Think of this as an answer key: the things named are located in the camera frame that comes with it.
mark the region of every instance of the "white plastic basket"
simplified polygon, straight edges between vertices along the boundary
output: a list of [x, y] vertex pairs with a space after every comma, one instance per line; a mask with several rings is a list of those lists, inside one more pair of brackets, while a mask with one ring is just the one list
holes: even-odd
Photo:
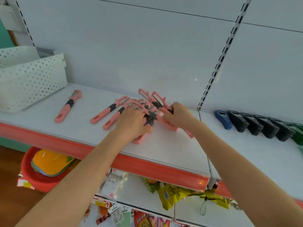
[[35, 47], [0, 49], [0, 111], [17, 112], [67, 85], [63, 54], [40, 58]]

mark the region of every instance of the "red plastic bowl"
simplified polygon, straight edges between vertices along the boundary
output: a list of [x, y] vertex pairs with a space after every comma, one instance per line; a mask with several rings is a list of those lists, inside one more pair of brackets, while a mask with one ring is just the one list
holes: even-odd
[[70, 170], [67, 169], [62, 174], [55, 177], [48, 177], [34, 171], [31, 166], [31, 162], [35, 154], [40, 150], [40, 148], [32, 146], [25, 153], [21, 162], [21, 171], [24, 179], [31, 183], [35, 189], [43, 192], [49, 192], [70, 172]]

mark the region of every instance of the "wooden floor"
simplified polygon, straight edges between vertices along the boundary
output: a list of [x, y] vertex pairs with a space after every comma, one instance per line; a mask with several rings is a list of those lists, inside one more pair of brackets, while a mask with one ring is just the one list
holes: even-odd
[[13, 227], [45, 193], [17, 187], [23, 152], [0, 146], [0, 226]]

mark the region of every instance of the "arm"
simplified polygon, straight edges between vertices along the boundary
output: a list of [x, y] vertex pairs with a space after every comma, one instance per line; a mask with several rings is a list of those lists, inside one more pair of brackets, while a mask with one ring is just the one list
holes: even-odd
[[198, 121], [180, 103], [163, 118], [191, 132], [230, 193], [255, 226], [303, 226], [303, 210], [250, 161]]
[[94, 148], [54, 189], [38, 202], [16, 227], [78, 226], [106, 172], [119, 151], [138, 136], [151, 132], [143, 126], [144, 114], [129, 108], [116, 128]]

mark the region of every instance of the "black tool stack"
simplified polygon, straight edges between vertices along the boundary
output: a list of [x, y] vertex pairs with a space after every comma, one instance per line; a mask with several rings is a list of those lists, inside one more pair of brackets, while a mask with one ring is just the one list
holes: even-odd
[[263, 130], [264, 126], [255, 117], [247, 113], [241, 113], [241, 115], [249, 123], [247, 129], [252, 135], [258, 135]]
[[254, 117], [258, 120], [259, 123], [264, 126], [262, 133], [265, 135], [265, 137], [272, 139], [277, 135], [279, 131], [278, 126], [274, 125], [269, 119], [265, 118], [264, 116], [254, 115]]
[[228, 111], [229, 119], [235, 126], [238, 132], [244, 132], [248, 127], [249, 123], [245, 120], [245, 118], [236, 111]]
[[274, 125], [279, 127], [279, 131], [276, 135], [278, 140], [285, 142], [286, 140], [288, 140], [289, 138], [291, 138], [294, 135], [295, 131], [293, 129], [291, 129], [289, 126], [287, 126], [281, 120], [275, 119], [275, 118], [269, 118], [269, 120]]

